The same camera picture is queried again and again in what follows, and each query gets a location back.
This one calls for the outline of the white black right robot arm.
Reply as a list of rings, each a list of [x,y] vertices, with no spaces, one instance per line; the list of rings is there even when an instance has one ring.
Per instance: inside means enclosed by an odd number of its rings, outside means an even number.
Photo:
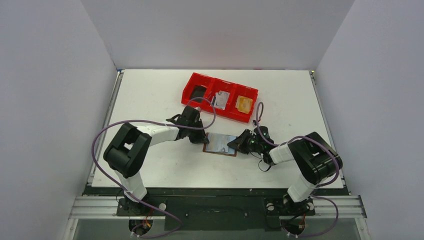
[[[257,126],[245,129],[227,146],[243,154],[256,153],[270,167],[291,161],[297,164],[300,176],[282,199],[282,207],[289,214],[296,213],[315,189],[333,183],[343,168],[341,157],[317,132],[277,145],[266,126]]]

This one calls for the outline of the brown leather card holder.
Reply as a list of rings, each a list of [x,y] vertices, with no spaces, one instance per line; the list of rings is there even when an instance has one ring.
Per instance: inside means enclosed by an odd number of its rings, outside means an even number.
[[[206,137],[209,143],[203,145],[202,151],[204,153],[224,155],[236,157],[237,151],[228,146],[228,143],[235,140],[237,137],[234,135],[207,132]]]

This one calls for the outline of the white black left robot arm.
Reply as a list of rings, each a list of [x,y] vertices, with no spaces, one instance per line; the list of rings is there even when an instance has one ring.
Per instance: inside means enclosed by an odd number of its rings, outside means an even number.
[[[209,143],[198,107],[186,106],[181,114],[159,124],[137,127],[126,122],[107,146],[103,159],[117,174],[124,195],[130,200],[129,208],[136,215],[149,210],[145,198],[148,191],[140,174],[149,147],[186,137],[192,144]]]

